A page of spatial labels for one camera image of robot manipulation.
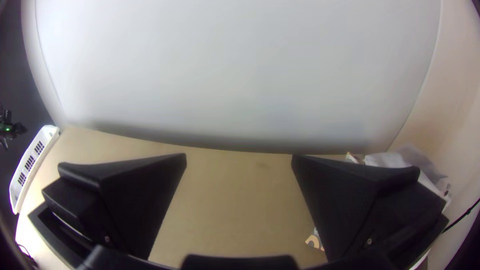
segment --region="wooden tabletop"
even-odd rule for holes
[[[58,177],[60,162],[96,164],[185,153],[187,167],[149,261],[180,267],[188,254],[226,257],[291,255],[301,268],[323,264],[305,244],[314,228],[291,169],[291,155],[186,147],[67,128],[41,164],[19,214],[15,239],[42,269],[67,269],[27,215]]]

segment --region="white vented device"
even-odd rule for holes
[[[20,159],[10,181],[11,210],[20,213],[27,190],[49,150],[57,141],[60,129],[54,125],[44,125]]]

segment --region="vent slot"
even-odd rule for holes
[[[35,164],[35,158],[33,156],[30,156],[25,163],[25,169],[30,172],[34,164]]]
[[[21,172],[20,176],[18,177],[17,182],[23,187],[26,179],[27,178],[25,177],[25,174],[23,172]]]
[[[35,146],[35,152],[37,155],[40,156],[40,153],[44,150],[45,146],[41,141],[38,141],[38,143]]]

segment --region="black cable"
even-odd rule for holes
[[[18,245],[19,247],[23,248],[23,249],[26,251],[26,253],[28,254],[28,256],[29,256],[30,258],[32,257],[32,256],[30,256],[30,252],[27,250],[26,247],[24,247],[23,245],[21,245],[21,244],[19,244],[19,243],[18,243],[17,245]]]
[[[477,206],[477,204],[480,202],[480,198],[476,200],[476,202],[465,212],[463,215],[461,215],[459,218],[457,218],[452,224],[450,224],[448,227],[446,227],[441,233],[443,234],[444,232],[450,230],[455,224],[457,224],[459,221],[461,221],[464,217],[466,217],[470,212]]]

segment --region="dark background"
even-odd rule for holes
[[[3,11],[0,0],[0,103],[12,111],[12,121],[21,122],[28,132],[0,148],[0,211],[15,235],[18,216],[12,213],[9,185],[17,165],[43,125],[53,124],[40,98],[22,37],[21,1],[9,0]]]

